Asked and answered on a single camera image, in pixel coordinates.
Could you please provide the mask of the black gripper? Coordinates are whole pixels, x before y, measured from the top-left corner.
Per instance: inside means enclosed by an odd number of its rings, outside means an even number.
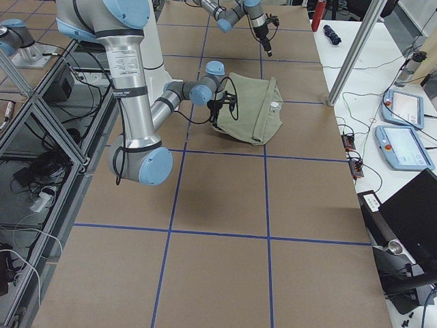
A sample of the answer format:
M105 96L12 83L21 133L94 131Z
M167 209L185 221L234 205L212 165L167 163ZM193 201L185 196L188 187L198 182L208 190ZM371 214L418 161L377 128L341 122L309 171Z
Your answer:
M210 123L213 128L218 128L218 116L223 105L229 106L229 112L233 113L237 105L237 96L224 91L223 96L218 99L217 95L214 96L212 100L207 102L207 108L210 110Z
M253 32L255 34L256 40L264 47L265 52L269 57L272 57L272 47L270 45L270 40L268 38L268 26L263 24L259 27L254 27Z

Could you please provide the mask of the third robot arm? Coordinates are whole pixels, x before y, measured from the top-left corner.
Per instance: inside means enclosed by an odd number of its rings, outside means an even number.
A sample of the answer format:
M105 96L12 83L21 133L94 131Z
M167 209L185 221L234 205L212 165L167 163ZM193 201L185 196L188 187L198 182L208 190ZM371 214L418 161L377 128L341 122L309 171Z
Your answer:
M217 97L218 103L225 100L221 83L226 76L221 62L207 63L206 75L200 81L173 80L164 67L156 25L152 24L145 30L152 32L152 39L144 39L140 49L155 131L185 100L199 106L214 103L214 97ZM6 56L12 57L12 63L17 68L43 68L59 48L37 44L24 22L18 18L1 22L1 50Z

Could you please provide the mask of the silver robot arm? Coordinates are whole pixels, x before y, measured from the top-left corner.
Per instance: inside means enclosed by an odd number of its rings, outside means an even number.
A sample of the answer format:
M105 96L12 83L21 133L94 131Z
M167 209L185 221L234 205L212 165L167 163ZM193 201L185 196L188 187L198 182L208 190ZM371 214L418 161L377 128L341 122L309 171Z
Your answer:
M279 19L275 15L267 15L261 1L236 1L232 8L222 6L219 1L201 0L193 3L203 8L216 21L223 33L227 33L242 18L247 17L253 37L262 45L267 56L272 57L268 25L273 24L278 27Z
M118 180L156 186L171 173L173 156L157 131L181 102L210 108L209 120L237 96L225 91L225 68L210 61L198 81L171 81L150 102L141 43L152 19L149 1L57 1L58 30L76 40L103 45L110 85L122 116L123 133L109 151L109 167Z

